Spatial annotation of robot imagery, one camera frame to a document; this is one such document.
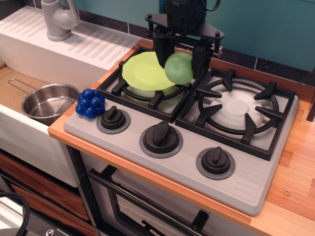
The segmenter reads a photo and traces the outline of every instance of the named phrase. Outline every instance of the oven handle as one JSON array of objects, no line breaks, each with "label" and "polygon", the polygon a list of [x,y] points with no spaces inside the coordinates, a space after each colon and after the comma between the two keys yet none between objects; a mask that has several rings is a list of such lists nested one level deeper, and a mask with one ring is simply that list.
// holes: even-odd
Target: oven handle
[{"label": "oven handle", "polygon": [[193,236],[206,236],[206,234],[202,233],[201,230],[205,225],[206,221],[209,218],[209,215],[204,211],[199,211],[197,216],[195,217],[192,225],[188,225],[181,220],[177,219],[176,217],[170,215],[166,211],[160,209],[159,207],[149,203],[147,200],[137,196],[133,192],[125,189],[120,184],[115,183],[111,180],[111,175],[102,175],[98,173],[95,169],[91,169],[88,173],[88,176],[98,182],[99,184],[103,185],[107,189],[111,190],[112,192],[116,193],[117,195],[125,198],[126,200],[130,201],[131,203],[135,204],[136,206],[152,213],[156,217],[164,220],[165,222],[175,226],[179,230],[188,233],[189,235]]}]

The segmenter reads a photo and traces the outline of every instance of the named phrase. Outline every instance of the green apple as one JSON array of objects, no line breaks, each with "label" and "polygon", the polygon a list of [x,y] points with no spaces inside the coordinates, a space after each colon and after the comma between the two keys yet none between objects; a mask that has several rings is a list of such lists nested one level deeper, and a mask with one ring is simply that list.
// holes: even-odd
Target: green apple
[{"label": "green apple", "polygon": [[193,79],[191,68],[192,56],[188,53],[178,52],[172,54],[165,63],[164,71],[167,78],[178,85],[184,85]]}]

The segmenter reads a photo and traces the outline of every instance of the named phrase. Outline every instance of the wooden counter edge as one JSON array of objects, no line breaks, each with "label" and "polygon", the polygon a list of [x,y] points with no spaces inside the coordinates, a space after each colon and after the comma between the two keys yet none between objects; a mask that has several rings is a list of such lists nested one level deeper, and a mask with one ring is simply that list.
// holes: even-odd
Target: wooden counter edge
[{"label": "wooden counter edge", "polygon": [[[141,40],[139,45],[150,47],[151,42],[149,40]],[[139,47],[137,45],[132,51],[128,52],[128,54],[122,58],[125,60],[132,52]],[[94,84],[91,88],[96,89],[110,74],[112,74],[115,69],[118,67],[117,63],[113,68],[111,68],[99,81]],[[276,81],[279,86],[285,89],[295,90],[298,97],[310,104],[312,101],[312,97],[315,91],[315,88],[306,86],[297,82],[287,81],[284,78],[273,76],[270,74],[266,74],[263,72],[253,71],[248,68],[244,68],[241,66],[237,66],[234,64],[230,64],[224,61],[220,61],[217,59],[213,59],[211,63],[211,67],[219,68],[222,70],[228,70],[230,68],[236,69],[237,73],[250,77],[253,79],[260,80],[262,82],[269,82],[270,80]],[[68,111],[66,111],[55,123],[53,123],[49,128],[48,132],[51,137],[69,145],[79,151],[82,151],[90,156],[93,156],[99,160],[102,160],[110,165],[117,167],[129,174],[132,174],[146,182],[149,182],[169,193],[174,194],[196,206],[201,207],[209,212],[212,212],[228,221],[236,223],[244,228],[247,228],[255,233],[260,235],[273,235],[272,230],[266,230],[265,227],[261,226],[259,223],[259,218],[264,215],[265,210],[264,207],[261,213],[258,216],[250,216],[245,213],[242,213],[232,207],[229,207],[217,200],[214,200],[204,194],[201,194],[193,189],[190,189],[178,182],[175,182],[169,178],[161,176],[160,174],[146,169],[138,164],[135,164],[123,157],[115,155],[109,151],[106,151],[102,148],[99,148],[95,145],[92,145],[89,142],[86,142],[80,138],[77,138],[71,134],[68,134],[63,129],[63,124],[65,121],[74,113],[75,105],[72,106]],[[287,214],[284,209],[281,209],[282,214]]]}]

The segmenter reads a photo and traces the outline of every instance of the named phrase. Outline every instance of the tile wall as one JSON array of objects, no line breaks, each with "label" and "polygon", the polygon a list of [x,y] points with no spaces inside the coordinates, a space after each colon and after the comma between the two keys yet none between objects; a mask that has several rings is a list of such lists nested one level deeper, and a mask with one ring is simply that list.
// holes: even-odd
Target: tile wall
[{"label": "tile wall", "polygon": [[[24,0],[25,4],[41,9],[41,0]],[[82,21],[90,22],[100,26],[120,30],[125,33],[131,33],[143,38],[146,36],[146,28],[129,24],[126,22],[110,19],[104,16],[95,15],[90,12],[79,10],[79,16]],[[272,61],[237,53],[228,49],[223,50],[221,60],[244,66],[250,69],[259,70],[276,76],[298,81],[303,84],[315,87],[315,68],[313,72],[304,71],[294,67],[278,64]]]}]

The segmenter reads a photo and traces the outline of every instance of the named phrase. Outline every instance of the stainless steel pot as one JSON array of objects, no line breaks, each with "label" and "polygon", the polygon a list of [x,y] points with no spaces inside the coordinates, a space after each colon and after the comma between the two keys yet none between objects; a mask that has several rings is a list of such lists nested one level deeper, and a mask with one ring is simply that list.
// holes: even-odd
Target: stainless steel pot
[{"label": "stainless steel pot", "polygon": [[[35,90],[28,93],[12,84],[11,81],[18,81]],[[22,102],[22,111],[25,115],[47,126],[51,125],[72,106],[79,96],[79,90],[68,84],[50,84],[34,88],[17,79],[11,79],[8,83],[28,94]]]}]

